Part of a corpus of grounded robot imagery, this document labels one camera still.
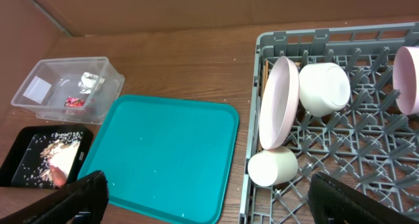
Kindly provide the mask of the white plate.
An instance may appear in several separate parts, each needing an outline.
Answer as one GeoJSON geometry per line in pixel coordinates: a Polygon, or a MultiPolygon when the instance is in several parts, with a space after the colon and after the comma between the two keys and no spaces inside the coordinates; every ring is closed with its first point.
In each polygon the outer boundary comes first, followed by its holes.
{"type": "Polygon", "coordinates": [[[259,115],[259,139],[264,150],[275,149],[287,139],[299,104],[299,71],[282,56],[268,76],[259,115]]]}

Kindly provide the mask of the small white cup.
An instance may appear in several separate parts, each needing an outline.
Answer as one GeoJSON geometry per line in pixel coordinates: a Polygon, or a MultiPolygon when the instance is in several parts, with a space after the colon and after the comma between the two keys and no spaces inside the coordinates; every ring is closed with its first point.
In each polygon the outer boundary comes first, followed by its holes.
{"type": "Polygon", "coordinates": [[[261,187],[291,181],[297,175],[297,171],[297,158],[287,147],[263,150],[253,155],[247,165],[251,180],[261,187]]]}

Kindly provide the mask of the white napkin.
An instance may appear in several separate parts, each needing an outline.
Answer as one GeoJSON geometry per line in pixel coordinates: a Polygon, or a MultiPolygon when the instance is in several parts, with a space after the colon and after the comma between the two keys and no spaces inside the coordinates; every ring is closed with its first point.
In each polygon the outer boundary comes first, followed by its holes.
{"type": "Polygon", "coordinates": [[[84,72],[78,83],[81,94],[90,94],[93,89],[100,89],[105,79],[93,73],[84,72]]]}

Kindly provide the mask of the wooden chopstick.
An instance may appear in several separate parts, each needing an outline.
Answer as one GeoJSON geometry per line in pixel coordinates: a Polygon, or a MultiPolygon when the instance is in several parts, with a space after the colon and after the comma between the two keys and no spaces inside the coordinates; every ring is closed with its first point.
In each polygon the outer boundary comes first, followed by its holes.
{"type": "Polygon", "coordinates": [[[269,62],[268,60],[265,60],[264,66],[263,66],[263,73],[262,73],[261,97],[263,97],[264,95],[264,90],[266,88],[266,83],[268,80],[268,69],[269,69],[269,62]]]}

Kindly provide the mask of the white saucer bowl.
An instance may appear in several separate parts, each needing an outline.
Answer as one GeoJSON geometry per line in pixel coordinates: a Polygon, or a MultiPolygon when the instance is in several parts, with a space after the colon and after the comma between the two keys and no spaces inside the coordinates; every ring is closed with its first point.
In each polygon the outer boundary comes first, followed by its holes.
{"type": "Polygon", "coordinates": [[[349,102],[350,81],[339,65],[308,64],[301,69],[299,81],[301,104],[314,117],[340,111],[349,102]]]}

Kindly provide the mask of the red snack wrapper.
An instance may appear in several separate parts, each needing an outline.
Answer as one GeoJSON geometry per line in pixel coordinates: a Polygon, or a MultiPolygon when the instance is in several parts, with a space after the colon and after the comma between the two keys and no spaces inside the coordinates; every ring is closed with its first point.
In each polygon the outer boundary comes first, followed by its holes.
{"type": "Polygon", "coordinates": [[[65,101],[65,107],[82,107],[85,104],[85,101],[81,98],[72,98],[68,97],[65,101]]]}

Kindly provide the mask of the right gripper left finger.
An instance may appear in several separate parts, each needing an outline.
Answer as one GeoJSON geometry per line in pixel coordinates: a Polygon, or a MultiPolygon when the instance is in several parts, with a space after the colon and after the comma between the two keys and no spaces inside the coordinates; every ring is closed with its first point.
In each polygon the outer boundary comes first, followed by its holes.
{"type": "Polygon", "coordinates": [[[1,224],[101,223],[109,202],[105,174],[96,170],[1,219],[1,224]]]}

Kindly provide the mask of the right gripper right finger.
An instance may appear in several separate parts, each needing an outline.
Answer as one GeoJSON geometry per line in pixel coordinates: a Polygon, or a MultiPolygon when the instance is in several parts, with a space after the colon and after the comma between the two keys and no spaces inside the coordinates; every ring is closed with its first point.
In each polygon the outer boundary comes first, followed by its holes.
{"type": "Polygon", "coordinates": [[[316,224],[418,224],[323,172],[312,175],[308,205],[316,224]]]}

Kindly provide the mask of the pink white bowl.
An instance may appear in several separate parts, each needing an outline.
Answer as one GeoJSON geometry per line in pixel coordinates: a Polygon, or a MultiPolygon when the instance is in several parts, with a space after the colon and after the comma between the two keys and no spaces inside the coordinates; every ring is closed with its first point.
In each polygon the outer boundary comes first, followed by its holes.
{"type": "Polygon", "coordinates": [[[393,89],[400,95],[396,104],[405,115],[418,113],[418,47],[401,47],[393,63],[393,89]]]}

